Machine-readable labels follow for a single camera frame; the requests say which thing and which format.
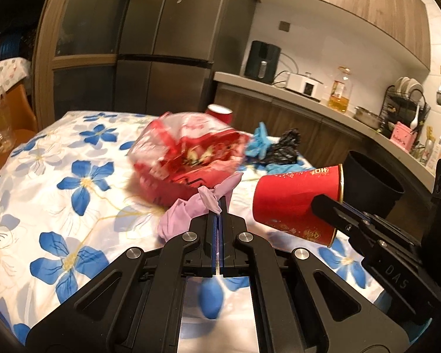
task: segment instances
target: pink container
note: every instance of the pink container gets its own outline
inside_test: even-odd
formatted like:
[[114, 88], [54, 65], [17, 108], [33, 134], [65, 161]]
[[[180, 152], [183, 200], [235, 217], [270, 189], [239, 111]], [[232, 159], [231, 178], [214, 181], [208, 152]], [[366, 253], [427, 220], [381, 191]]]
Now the pink container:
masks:
[[415, 142], [416, 137], [416, 132], [412, 133], [412, 129], [405, 126], [401, 122], [397, 122], [392, 132], [392, 136], [390, 137], [390, 140], [402, 150], [409, 152], [412, 148], [413, 143]]

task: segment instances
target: wooden door frame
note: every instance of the wooden door frame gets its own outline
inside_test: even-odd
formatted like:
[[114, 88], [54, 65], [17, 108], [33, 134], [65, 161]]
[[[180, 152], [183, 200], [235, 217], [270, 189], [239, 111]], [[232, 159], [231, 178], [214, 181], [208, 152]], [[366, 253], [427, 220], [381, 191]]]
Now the wooden door frame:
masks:
[[68, 2], [69, 0], [46, 0], [36, 31], [32, 60], [32, 99], [40, 130], [55, 121], [54, 70], [116, 64], [116, 54], [55, 56], [59, 30]]

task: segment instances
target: wall socket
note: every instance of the wall socket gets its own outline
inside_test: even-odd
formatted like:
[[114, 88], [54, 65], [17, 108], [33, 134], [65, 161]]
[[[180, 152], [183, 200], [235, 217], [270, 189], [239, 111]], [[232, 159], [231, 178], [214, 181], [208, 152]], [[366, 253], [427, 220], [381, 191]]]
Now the wall socket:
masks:
[[279, 22], [279, 30], [282, 30], [284, 32], [289, 32], [289, 28], [290, 28], [290, 22], [286, 22], [286, 21]]

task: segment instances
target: dish rack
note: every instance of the dish rack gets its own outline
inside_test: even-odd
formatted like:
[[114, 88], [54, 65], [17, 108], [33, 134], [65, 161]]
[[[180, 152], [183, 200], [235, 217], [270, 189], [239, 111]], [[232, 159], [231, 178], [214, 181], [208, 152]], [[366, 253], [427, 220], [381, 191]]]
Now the dish rack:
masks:
[[[415, 98], [415, 94], [421, 94], [420, 100]], [[405, 94], [397, 92], [395, 90], [395, 85], [389, 86], [386, 89], [384, 102], [382, 102], [382, 108], [380, 110], [380, 117], [384, 120], [384, 124], [381, 127], [382, 135], [387, 138], [391, 137], [393, 126], [389, 125], [389, 123], [395, 125], [397, 122], [401, 122], [410, 127], [410, 123], [412, 123], [417, 112], [417, 103], [421, 101], [423, 101], [423, 106], [420, 106], [418, 125], [413, 131], [417, 133], [415, 139], [418, 139], [420, 136], [431, 107], [427, 104], [425, 96], [421, 90], [415, 89], [410, 94]]]

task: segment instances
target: countertop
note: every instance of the countertop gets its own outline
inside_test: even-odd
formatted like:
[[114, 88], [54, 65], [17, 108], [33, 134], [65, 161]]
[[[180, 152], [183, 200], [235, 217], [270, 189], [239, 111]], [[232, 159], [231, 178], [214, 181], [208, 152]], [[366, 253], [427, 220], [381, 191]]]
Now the countertop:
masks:
[[389, 139], [384, 137], [382, 134], [376, 132], [372, 128], [364, 125], [363, 123], [352, 118], [352, 113], [347, 112], [346, 114], [337, 112], [323, 103], [313, 101], [309, 98], [302, 97], [298, 94], [292, 93], [285, 89], [280, 89], [269, 84], [264, 84], [262, 82], [254, 81], [242, 76], [237, 76], [234, 74], [216, 72], [214, 74], [214, 81], [222, 84], [236, 86], [238, 88], [254, 91], [260, 94], [264, 94], [269, 97], [273, 97], [279, 100], [283, 100], [304, 109], [313, 111], [317, 114], [323, 115], [326, 118], [332, 119], [346, 127], [349, 127], [367, 137], [373, 139], [380, 146], [385, 148], [390, 152], [395, 158], [400, 160], [405, 167], [407, 167], [410, 172], [412, 172], [415, 177], [422, 182], [422, 184], [430, 191], [433, 191], [433, 186], [435, 183], [435, 176], [431, 174], [426, 168], [421, 165], [414, 157], [412, 157], [407, 152], [400, 149], [398, 146], [393, 144]]

